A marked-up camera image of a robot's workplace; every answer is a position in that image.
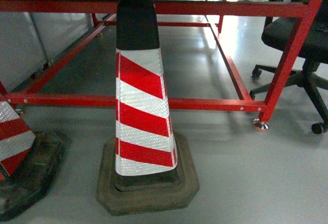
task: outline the chair seat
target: chair seat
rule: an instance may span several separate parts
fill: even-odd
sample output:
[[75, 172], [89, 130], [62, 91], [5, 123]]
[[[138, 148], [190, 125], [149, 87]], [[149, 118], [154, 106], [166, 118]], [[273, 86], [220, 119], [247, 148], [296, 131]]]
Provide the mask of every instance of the chair seat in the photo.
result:
[[[267, 46], [283, 51], [294, 22], [294, 18], [278, 18], [264, 29], [262, 41]], [[328, 33], [316, 30], [319, 27], [327, 28], [328, 24], [313, 23], [298, 56], [328, 64]]]

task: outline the black cone top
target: black cone top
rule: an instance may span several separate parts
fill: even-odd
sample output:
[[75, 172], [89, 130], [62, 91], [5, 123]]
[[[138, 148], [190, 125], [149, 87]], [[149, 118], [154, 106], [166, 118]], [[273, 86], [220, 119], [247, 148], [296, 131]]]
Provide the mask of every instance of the black cone top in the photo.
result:
[[116, 47], [119, 50], [159, 48], [153, 0], [120, 0], [117, 7]]

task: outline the chair wheel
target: chair wheel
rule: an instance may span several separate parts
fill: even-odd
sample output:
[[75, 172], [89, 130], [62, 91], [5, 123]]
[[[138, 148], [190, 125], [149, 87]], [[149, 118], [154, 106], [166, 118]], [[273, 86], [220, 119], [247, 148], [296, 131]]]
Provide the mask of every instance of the chair wheel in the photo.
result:
[[325, 123], [315, 123], [311, 126], [312, 132], [315, 134], [325, 133], [328, 130], [328, 124]]
[[262, 70], [255, 68], [252, 71], [252, 79], [258, 79], [258, 78], [260, 78], [261, 73], [262, 73]]

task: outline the red metal table frame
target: red metal table frame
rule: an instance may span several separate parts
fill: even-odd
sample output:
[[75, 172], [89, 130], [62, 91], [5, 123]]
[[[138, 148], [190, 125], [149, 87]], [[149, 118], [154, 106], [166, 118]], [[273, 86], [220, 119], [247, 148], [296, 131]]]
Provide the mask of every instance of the red metal table frame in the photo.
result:
[[[210, 27], [239, 97], [237, 100], [169, 98], [170, 108], [259, 112], [259, 120], [263, 123], [268, 122], [322, 0], [305, 1], [306, 3], [155, 1], [157, 14], [283, 16], [296, 18], [277, 72], [263, 101], [251, 99], [231, 57], [224, 53], [223, 41], [217, 33], [215, 23], [209, 21], [206, 23], [159, 22], [159, 26]], [[93, 32], [84, 36], [75, 49], [68, 52], [41, 75], [37, 76], [23, 91], [7, 93], [0, 83], [0, 93], [4, 94], [8, 102], [13, 105], [115, 107], [115, 96], [47, 94], [38, 91], [105, 26], [115, 24], [113, 19], [115, 18], [117, 4], [117, 0], [0, 0], [0, 11], [90, 13], [93, 15], [95, 25]], [[95, 16], [96, 13], [107, 13], [112, 14], [112, 16], [106, 21], [98, 21]]]

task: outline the red stripe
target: red stripe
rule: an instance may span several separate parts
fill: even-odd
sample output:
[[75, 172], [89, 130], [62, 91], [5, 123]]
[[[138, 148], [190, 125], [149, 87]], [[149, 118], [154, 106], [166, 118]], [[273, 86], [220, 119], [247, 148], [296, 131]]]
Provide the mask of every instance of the red stripe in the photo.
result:
[[0, 140], [25, 133], [29, 130], [29, 127], [21, 118], [5, 121], [0, 123]]
[[116, 55], [116, 77], [120, 71], [120, 79], [133, 87], [150, 95], [163, 99], [160, 76], [134, 63], [119, 53]]
[[168, 124], [165, 118], [137, 110], [124, 103], [119, 104], [119, 112], [122, 124], [169, 137]]
[[[122, 158], [147, 164], [173, 167], [171, 152], [146, 148], [122, 140], [119, 143], [119, 147], [119, 155]], [[118, 138], [116, 138], [116, 148], [118, 148]]]
[[25, 158], [28, 152], [29, 149], [1, 161], [2, 166], [5, 168], [9, 176], [15, 172], [15, 170], [17, 169], [19, 164], [23, 161], [23, 159]]

